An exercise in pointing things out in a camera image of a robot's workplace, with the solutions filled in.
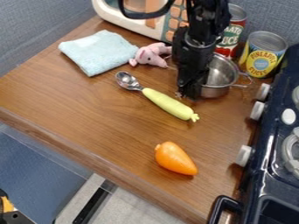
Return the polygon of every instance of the stainless steel pot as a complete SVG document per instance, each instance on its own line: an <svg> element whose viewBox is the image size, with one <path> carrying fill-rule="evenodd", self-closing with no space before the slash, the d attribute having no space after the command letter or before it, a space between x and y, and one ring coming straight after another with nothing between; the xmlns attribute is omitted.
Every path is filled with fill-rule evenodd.
<svg viewBox="0 0 299 224"><path fill-rule="evenodd" d="M205 85L202 85L201 96L205 98L216 98L228 93L230 87L246 88L253 80L246 73L241 73L239 68L229 59L215 53L211 61L210 72ZM249 79L246 85L234 84L239 75L244 75Z"/></svg>

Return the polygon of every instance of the stuffed pig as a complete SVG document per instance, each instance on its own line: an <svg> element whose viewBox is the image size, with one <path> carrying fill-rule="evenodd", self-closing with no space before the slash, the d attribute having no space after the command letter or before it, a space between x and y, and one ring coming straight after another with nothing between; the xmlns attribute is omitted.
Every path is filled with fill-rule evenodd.
<svg viewBox="0 0 299 224"><path fill-rule="evenodd" d="M159 56L160 54L171 54L171 46L166 46L165 43L155 43L141 47L137 51L135 58L129 60L129 64L133 67L138 63L167 67L166 61Z"/></svg>

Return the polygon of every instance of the tin can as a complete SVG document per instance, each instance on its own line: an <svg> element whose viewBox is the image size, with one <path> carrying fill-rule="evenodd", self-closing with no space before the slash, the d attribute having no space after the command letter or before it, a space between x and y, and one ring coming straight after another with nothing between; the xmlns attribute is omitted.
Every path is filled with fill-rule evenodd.
<svg viewBox="0 0 299 224"><path fill-rule="evenodd" d="M256 78L271 76L282 61L288 43L269 31L252 32L246 42L239 67Z"/></svg>
<svg viewBox="0 0 299 224"><path fill-rule="evenodd" d="M229 3L228 8L232 15L231 23L225 28L221 43L216 46L216 53L223 54L231 59L236 55L237 45L244 30L247 14L236 4Z"/></svg>

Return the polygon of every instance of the stove knob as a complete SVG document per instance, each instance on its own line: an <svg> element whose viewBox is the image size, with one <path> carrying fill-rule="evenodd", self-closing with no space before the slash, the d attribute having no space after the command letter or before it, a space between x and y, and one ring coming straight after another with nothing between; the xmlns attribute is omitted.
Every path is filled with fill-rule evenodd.
<svg viewBox="0 0 299 224"><path fill-rule="evenodd" d="M294 88L292 93L293 102L295 103L296 107L299 109L299 87Z"/></svg>
<svg viewBox="0 0 299 224"><path fill-rule="evenodd" d="M265 103L257 101L254 104L253 110L251 111L250 118L259 121L262 115L262 112L264 111Z"/></svg>
<svg viewBox="0 0 299 224"><path fill-rule="evenodd" d="M282 112L282 121L287 125L293 124L296 121L295 111L291 108L286 108Z"/></svg>
<svg viewBox="0 0 299 224"><path fill-rule="evenodd" d="M248 145L242 145L236 159L236 164L245 167L250 158L252 148Z"/></svg>
<svg viewBox="0 0 299 224"><path fill-rule="evenodd" d="M271 88L271 86L269 84L262 83L259 91L257 92L257 94L255 96L255 98L258 101L261 101L261 102L265 101L266 97L268 96L268 93L270 91L270 88Z"/></svg>

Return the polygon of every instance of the black stove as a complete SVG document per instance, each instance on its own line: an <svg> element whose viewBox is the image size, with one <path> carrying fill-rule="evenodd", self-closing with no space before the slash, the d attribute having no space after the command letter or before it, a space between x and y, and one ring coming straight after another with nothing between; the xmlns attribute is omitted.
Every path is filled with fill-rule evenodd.
<svg viewBox="0 0 299 224"><path fill-rule="evenodd" d="M251 117L260 126L253 146L242 146L238 156L245 166L240 199L219 196L209 223L218 223L221 213L230 210L238 214L234 223L298 224L299 45L288 49L266 100L256 102Z"/></svg>

